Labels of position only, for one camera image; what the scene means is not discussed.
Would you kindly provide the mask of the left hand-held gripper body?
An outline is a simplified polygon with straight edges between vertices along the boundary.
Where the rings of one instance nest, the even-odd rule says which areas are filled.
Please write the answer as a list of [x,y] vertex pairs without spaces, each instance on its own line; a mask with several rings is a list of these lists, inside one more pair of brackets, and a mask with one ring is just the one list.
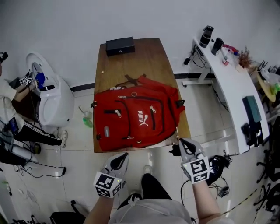
[[98,171],[94,178],[93,185],[99,196],[114,198],[115,195],[124,187],[125,171]]

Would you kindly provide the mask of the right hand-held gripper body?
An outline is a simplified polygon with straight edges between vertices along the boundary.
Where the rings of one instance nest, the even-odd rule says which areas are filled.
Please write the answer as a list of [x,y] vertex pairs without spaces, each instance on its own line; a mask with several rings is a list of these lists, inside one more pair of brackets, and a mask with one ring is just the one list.
[[210,176],[210,165],[207,156],[200,155],[189,161],[183,161],[181,167],[192,184],[207,180]]

